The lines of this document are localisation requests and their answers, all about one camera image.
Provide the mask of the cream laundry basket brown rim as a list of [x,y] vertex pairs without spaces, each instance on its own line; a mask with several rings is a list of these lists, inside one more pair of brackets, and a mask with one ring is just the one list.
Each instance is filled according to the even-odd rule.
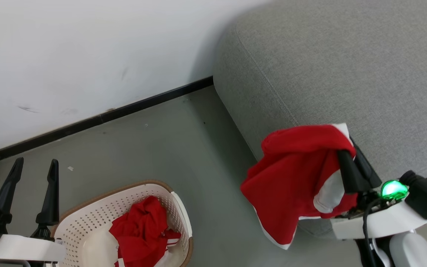
[[162,181],[146,180],[110,191],[71,209],[61,216],[52,232],[64,245],[66,256],[56,267],[115,267],[117,240],[109,233],[112,222],[134,203],[155,196],[167,211],[167,224],[180,232],[177,244],[168,247],[156,267],[188,267],[193,253],[188,212],[173,189]]

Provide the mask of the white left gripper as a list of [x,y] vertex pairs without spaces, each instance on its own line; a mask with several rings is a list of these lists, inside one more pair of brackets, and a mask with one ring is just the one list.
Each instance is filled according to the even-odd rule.
[[66,257],[66,247],[56,242],[49,230],[59,221],[59,162],[52,159],[47,175],[48,187],[41,212],[36,217],[37,229],[30,237],[10,235],[11,206],[17,183],[21,179],[24,158],[15,160],[0,188],[0,265],[56,265]]

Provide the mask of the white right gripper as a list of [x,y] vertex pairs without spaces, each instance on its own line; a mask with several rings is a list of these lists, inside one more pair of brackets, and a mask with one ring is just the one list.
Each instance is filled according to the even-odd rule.
[[[352,137],[350,139],[356,150],[355,159],[349,151],[337,151],[345,193],[364,191],[362,179],[369,183],[371,189],[380,187],[382,181],[378,174],[358,144]],[[380,202],[371,208],[366,218],[363,218],[364,214],[359,214],[350,219],[331,219],[335,237],[339,240],[383,238],[424,226],[427,220],[405,203],[407,196],[408,186],[397,180],[385,182],[378,195]]]

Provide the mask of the black baseboard strip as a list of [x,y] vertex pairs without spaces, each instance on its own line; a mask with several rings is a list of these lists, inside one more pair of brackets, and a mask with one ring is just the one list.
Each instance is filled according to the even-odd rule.
[[146,98],[144,100],[131,103],[129,105],[124,105],[120,108],[111,109],[105,113],[101,113],[97,116],[90,117],[86,120],[82,120],[77,123],[73,123],[63,128],[56,129],[54,131],[48,132],[44,135],[39,135],[35,138],[28,139],[24,142],[11,145],[0,149],[0,161],[7,159],[9,157],[21,154],[30,150],[33,150],[37,147],[49,144],[51,142],[56,142],[59,139],[63,139],[70,135],[74,135],[78,132],[85,131],[87,129],[100,126],[104,123],[108,123],[113,120],[120,119],[127,115],[137,113],[139,111],[151,108],[154,105],[159,105],[161,103],[173,100],[174,98],[179,98],[185,96],[189,93],[204,89],[206,87],[212,86],[214,84],[213,77],[203,78],[201,80],[190,83],[186,86],[181,86],[179,88],[169,90],[164,93],[160,93],[156,96]]

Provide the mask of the red jersey with striped cuffs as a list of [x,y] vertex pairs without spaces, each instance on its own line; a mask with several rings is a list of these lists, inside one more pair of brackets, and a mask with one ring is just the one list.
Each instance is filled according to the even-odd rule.
[[168,226],[167,211],[155,196],[134,203],[109,232],[118,243],[114,267],[156,267],[182,236]]

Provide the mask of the grey fabric sofa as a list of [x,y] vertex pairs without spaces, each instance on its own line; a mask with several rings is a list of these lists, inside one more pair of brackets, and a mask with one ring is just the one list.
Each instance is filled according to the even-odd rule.
[[213,82],[256,159],[271,132],[346,123],[382,181],[427,176],[427,0],[275,0],[227,28]]

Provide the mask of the red shorts with white trim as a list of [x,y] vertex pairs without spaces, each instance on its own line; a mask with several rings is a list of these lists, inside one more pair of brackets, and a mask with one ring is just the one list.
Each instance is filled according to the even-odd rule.
[[338,151],[356,156],[345,123],[305,125],[268,135],[263,158],[240,186],[259,219],[263,233],[287,250],[300,220],[332,218],[357,204],[346,194]]

